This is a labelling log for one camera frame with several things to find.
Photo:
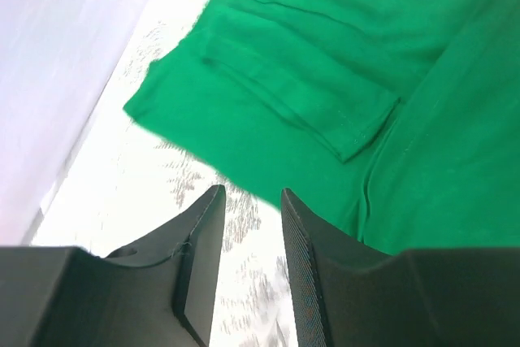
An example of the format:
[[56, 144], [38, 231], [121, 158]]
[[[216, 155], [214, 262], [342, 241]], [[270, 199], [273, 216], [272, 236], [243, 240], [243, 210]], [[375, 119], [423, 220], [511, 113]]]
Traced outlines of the green t shirt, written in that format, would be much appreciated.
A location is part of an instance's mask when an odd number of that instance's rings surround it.
[[519, 0], [210, 0], [124, 109], [384, 253], [519, 243]]

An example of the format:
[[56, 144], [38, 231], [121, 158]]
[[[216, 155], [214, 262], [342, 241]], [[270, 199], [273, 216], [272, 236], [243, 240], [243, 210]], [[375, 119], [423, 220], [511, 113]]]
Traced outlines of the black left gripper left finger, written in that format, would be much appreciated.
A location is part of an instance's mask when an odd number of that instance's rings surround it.
[[226, 193], [101, 258], [84, 249], [1, 249], [4, 346], [206, 346]]

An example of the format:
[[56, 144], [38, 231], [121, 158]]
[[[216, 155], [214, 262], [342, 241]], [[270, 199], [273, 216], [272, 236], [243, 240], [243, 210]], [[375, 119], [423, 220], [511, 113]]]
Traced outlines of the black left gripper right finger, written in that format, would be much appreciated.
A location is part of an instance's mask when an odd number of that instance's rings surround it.
[[281, 195], [301, 346], [516, 346], [516, 248], [409, 249], [392, 256]]

